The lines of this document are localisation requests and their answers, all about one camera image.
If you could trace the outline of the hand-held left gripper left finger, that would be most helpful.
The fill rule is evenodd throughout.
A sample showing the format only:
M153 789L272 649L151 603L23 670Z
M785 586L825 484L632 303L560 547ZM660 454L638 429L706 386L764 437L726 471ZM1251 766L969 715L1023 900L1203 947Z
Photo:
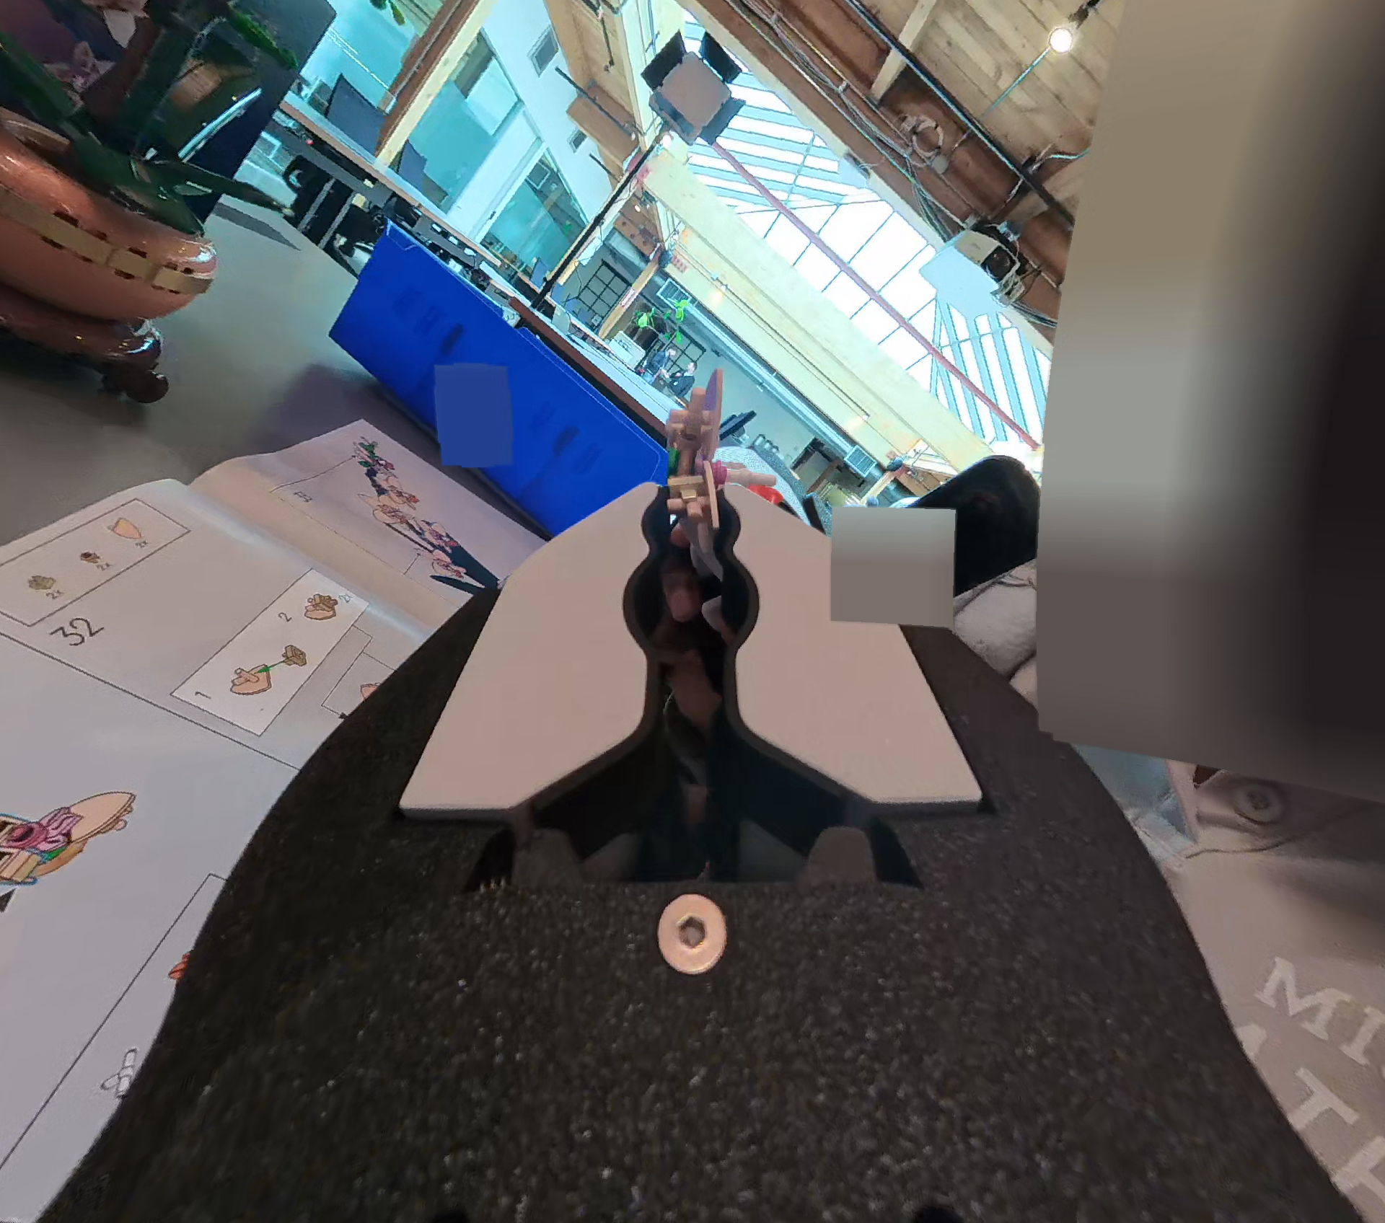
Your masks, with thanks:
M403 817L513 819L647 741L658 679L628 586L662 496L636 486L509 575L401 794Z

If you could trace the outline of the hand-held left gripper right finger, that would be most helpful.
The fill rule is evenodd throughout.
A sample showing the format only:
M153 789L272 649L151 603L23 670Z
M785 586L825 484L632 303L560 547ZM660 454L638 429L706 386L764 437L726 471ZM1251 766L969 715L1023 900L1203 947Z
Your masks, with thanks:
M838 622L829 539L764 499L725 499L753 596L734 653L738 724L840 791L897 813L972 813L982 789L897 626Z

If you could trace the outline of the small pink brick flower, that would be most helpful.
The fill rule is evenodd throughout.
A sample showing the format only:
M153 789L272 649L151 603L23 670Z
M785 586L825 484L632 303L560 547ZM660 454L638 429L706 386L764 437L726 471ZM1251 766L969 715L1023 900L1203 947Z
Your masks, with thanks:
M706 386L694 386L683 409L666 420L668 477L666 509L689 541L702 569L721 575L715 556L719 533L719 494L726 486L751 490L764 501L778 496L776 477L717 458L721 428L723 371Z

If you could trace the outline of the grey desk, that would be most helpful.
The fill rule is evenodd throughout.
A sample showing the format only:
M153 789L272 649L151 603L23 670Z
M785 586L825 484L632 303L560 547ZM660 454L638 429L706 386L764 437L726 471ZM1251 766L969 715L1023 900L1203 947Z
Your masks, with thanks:
M354 420L439 467L435 443L329 339L354 288L344 269L252 206L217 206L210 240L210 291L155 324L161 401L108 394L93 369L4 337L4 556L129 488L187 486Z

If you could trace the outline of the blue plastic bin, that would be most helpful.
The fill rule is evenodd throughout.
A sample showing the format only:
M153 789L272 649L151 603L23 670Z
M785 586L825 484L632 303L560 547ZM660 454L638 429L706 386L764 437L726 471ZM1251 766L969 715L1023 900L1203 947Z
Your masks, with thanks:
M331 339L549 533L666 481L666 448L494 299L388 227Z

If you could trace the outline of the building instruction booklet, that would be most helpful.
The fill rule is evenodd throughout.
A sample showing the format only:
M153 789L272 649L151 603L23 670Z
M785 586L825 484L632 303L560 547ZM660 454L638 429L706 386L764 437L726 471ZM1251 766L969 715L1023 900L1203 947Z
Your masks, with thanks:
M539 545L356 422L4 549L4 1220L129 1095L291 777Z

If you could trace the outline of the studio light panel on stand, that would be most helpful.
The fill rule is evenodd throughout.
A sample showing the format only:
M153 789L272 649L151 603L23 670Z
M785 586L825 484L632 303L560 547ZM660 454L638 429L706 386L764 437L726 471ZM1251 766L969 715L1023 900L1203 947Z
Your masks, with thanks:
M556 307L558 290L569 280L588 246L602 235L602 229L622 208L666 138L673 136L683 144L717 144L719 135L743 108L743 101L732 93L738 74L736 61L709 38L702 42L702 51L698 53L689 51L683 34L668 38L641 72L649 89L653 125L622 169L611 195L581 229L571 246L568 246L562 261L545 274L537 291L537 305Z

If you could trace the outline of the brick orchid in pink pot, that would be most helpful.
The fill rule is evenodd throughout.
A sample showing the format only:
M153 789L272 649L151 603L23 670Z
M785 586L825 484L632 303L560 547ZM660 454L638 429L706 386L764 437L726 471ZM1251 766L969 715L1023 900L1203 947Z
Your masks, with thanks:
M195 163L200 140L257 97L248 51L297 61L242 0L42 0L100 21L123 55L77 38L66 63L4 36L4 335L91 367L106 392L164 399L159 318L204 295L216 248L195 201L263 191ZM369 0L403 23L395 0Z

